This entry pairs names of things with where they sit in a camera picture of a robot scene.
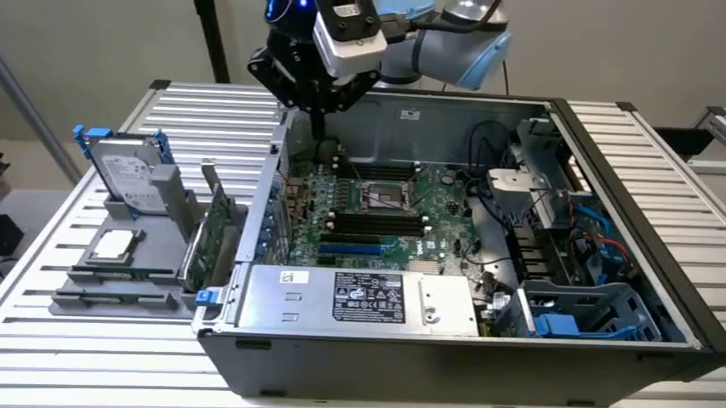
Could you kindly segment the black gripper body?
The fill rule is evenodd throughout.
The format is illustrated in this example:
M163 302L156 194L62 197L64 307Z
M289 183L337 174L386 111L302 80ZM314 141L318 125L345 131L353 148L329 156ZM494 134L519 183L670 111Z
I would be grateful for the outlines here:
M319 14L315 1L276 1L264 5L268 24L267 50L270 79L264 86L272 93L310 87L319 93L330 92L330 75L314 44L314 25Z

